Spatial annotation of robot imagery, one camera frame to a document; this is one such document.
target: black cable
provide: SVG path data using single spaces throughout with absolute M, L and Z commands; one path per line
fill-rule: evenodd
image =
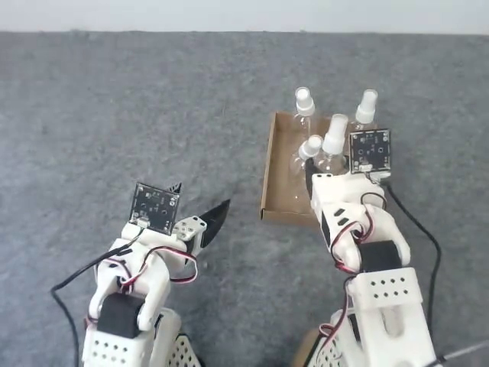
M 106 252 L 103 255 L 100 255 L 95 260 L 92 260 L 87 265 L 85 265 L 82 268 L 75 271 L 73 274 L 71 274 L 64 281 L 62 281 L 59 284 L 56 284 L 54 287 L 51 288 L 51 290 L 50 290 L 51 296 L 56 301 L 58 306 L 60 306 L 61 310 L 63 310 L 66 318 L 68 319 L 68 322 L 70 323 L 71 334 L 73 337 L 73 346 L 75 348 L 75 351 L 74 351 L 75 352 L 75 354 L 74 354 L 74 366 L 75 367 L 79 367 L 79 340 L 78 340 L 78 333 L 76 331 L 75 321 L 74 321 L 73 317 L 71 316 L 71 313 L 68 310 L 68 307 L 66 307 L 65 303 L 61 300 L 60 296 L 58 296 L 56 292 L 62 288 L 65 288 L 69 283 L 74 281 L 76 278 L 78 278 L 85 271 L 89 270 L 92 266 L 95 266 L 99 262 L 105 260 L 106 258 L 110 258 L 111 256 L 117 255 L 119 252 L 124 251 L 125 249 L 129 248 L 133 243 L 136 242 L 136 240 L 139 238 L 139 236 L 141 235 L 141 233 L 143 231 L 144 231 L 144 228 L 141 228 L 141 231 L 139 231 L 138 235 L 136 235 L 131 241 L 129 241 L 128 243 L 126 243 L 125 245 L 123 245 L 121 247 L 114 248 L 113 250 Z
M 465 356 L 465 355 L 473 353 L 473 352 L 477 352 L 479 349 L 483 349 L 483 348 L 489 348 L 489 339 L 486 339 L 486 340 L 483 340 L 477 344 L 473 344 L 471 346 L 456 350 L 454 352 L 446 353 L 443 356 L 439 356 L 436 358 L 435 361 L 429 363 L 425 367 L 435 367 L 435 366 L 440 365 L 440 364 L 447 362 L 449 360 L 456 359 L 456 358 Z
M 363 193 L 361 196 L 360 196 L 360 204 L 361 205 L 364 205 L 364 198 L 367 196 L 367 195 L 374 195 L 376 197 L 378 197 L 379 199 L 382 200 L 382 209 L 385 210 L 387 209 L 387 200 L 385 199 L 385 197 L 383 197 L 382 195 L 380 195 L 379 193 Z
M 436 285 L 436 275 L 438 274 L 438 270 L 440 267 L 440 263 L 442 262 L 442 247 L 436 240 L 436 238 L 426 229 L 418 219 L 416 219 L 413 214 L 409 212 L 408 209 L 401 203 L 400 199 L 394 193 L 392 186 L 387 183 L 386 184 L 387 192 L 390 194 L 390 197 L 396 202 L 399 208 L 406 214 L 406 216 L 411 219 L 411 222 L 416 224 L 416 226 L 423 232 L 430 240 L 433 242 L 433 245 L 436 249 L 436 260 L 435 265 L 433 266 L 433 270 L 431 273 L 431 279 L 429 281 L 429 296 L 428 296 L 428 315 L 426 317 L 426 322 L 428 324 L 429 335 L 433 338 L 433 304 L 435 302 L 435 285 Z

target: white wall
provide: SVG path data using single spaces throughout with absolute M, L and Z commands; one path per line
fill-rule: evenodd
M 0 0 L 4 31 L 489 34 L 489 0 Z

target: hole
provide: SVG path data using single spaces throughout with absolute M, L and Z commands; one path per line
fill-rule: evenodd
M 335 216 L 340 216 L 344 212 L 345 212 L 345 210 L 340 208 L 340 209 L 336 210 Z
M 349 220 L 350 220 L 350 219 L 348 219 L 348 218 L 341 218 L 341 219 L 339 220 L 339 222 L 338 222 L 338 225 L 339 225 L 339 226 L 343 226 L 344 224 L 348 223 L 348 221 L 349 221 Z

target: red wire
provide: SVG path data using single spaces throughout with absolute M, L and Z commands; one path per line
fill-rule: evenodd
M 341 270 L 341 271 L 344 271 L 344 272 L 348 273 L 348 274 L 355 274 L 355 272 L 352 271 L 351 269 L 347 268 L 345 266 L 345 263 L 343 261 L 341 261 L 339 258 L 336 257 L 335 253 L 333 252 L 333 248 L 338 243 L 339 239 L 351 227 L 355 226 L 356 224 L 359 224 L 360 227 L 362 228 L 362 230 L 361 230 L 361 233 L 360 233 L 360 237 L 355 242 L 362 243 L 363 241 L 365 241 L 372 234 L 372 232 L 374 231 L 374 219 L 372 218 L 371 214 L 368 212 L 367 207 L 365 207 L 365 214 L 366 214 L 366 216 L 368 218 L 368 223 L 369 223 L 369 227 L 368 227 L 367 232 L 364 231 L 363 225 L 359 221 L 356 221 L 355 220 L 355 221 L 349 223 L 348 225 L 346 225 L 345 227 L 343 227 L 342 230 L 338 233 L 338 235 L 336 235 L 336 237 L 332 240 L 331 246 L 329 246 L 329 251 L 331 252 L 331 256 L 333 257 L 333 260 L 335 261 L 335 267 L 337 269 Z
M 319 326 L 319 332 L 322 335 L 325 335 L 324 332 L 322 331 L 322 327 L 327 327 L 328 329 L 331 330 L 331 333 L 326 337 L 326 340 L 321 345 L 321 348 L 319 349 L 319 352 L 316 355 L 316 365 L 318 364 L 317 358 L 318 358 L 321 350 L 323 350 L 335 338 L 336 334 L 338 333 L 339 328 L 342 326 L 343 322 L 345 321 L 346 314 L 348 312 L 348 292 L 346 291 L 346 286 L 347 286 L 348 282 L 351 279 L 353 279 L 355 276 L 356 275 L 346 278 L 345 283 L 343 283 L 343 291 L 345 292 L 345 297 L 343 298 L 342 314 L 340 315 L 339 320 L 336 323 L 336 325 L 334 325 L 333 327 L 326 326 L 328 324 L 322 324 Z
M 159 250 L 165 250 L 165 251 L 169 251 L 169 252 L 173 252 L 173 253 L 176 253 L 178 255 L 181 255 L 183 256 L 184 258 L 190 260 L 191 262 L 193 262 L 194 266 L 195 266 L 195 273 L 194 275 L 190 276 L 190 277 L 187 277 L 187 278 L 170 278 L 170 281 L 172 281 L 173 283 L 190 283 L 191 281 L 194 281 L 197 274 L 198 274 L 198 270 L 197 270 L 197 260 L 195 257 L 187 254 L 186 252 L 183 252 L 183 251 L 180 251 L 176 248 L 173 248 L 173 247 L 169 247 L 169 246 L 157 246 L 157 247 L 153 247 L 152 249 L 150 249 L 150 251 L 148 251 L 146 253 L 146 255 L 144 256 L 144 259 L 143 259 L 143 263 L 141 265 L 141 267 L 139 268 L 139 274 L 136 275 L 135 277 L 132 278 L 132 280 L 128 283 L 126 283 L 125 285 L 128 286 L 128 285 L 133 285 L 136 280 L 142 275 L 142 270 L 144 268 L 144 266 L 146 265 L 146 261 L 147 259 L 149 258 L 149 256 L 155 252 L 155 251 L 159 251 Z

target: clear plastic bottle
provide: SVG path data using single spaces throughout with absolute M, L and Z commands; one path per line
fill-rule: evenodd
M 301 142 L 305 141 L 316 131 L 316 119 L 314 112 L 316 107 L 311 92 L 305 86 L 296 89 L 297 114 L 294 116 L 293 124 L 298 126 Z
M 314 158 L 321 150 L 322 139 L 319 135 L 311 135 L 303 142 L 298 151 L 290 157 L 289 185 L 295 201 L 295 207 L 300 213 L 308 213 L 311 209 L 309 195 L 306 189 L 305 166 L 309 158 Z
M 364 91 L 364 96 L 357 107 L 355 120 L 352 122 L 352 130 L 375 130 L 378 128 L 374 122 L 375 104 L 377 103 L 378 93 L 374 89 Z
M 325 174 L 346 174 L 346 158 L 343 155 L 345 132 L 348 126 L 346 115 L 336 114 L 331 118 L 329 130 L 324 136 L 321 151 L 314 157 L 314 165 Z

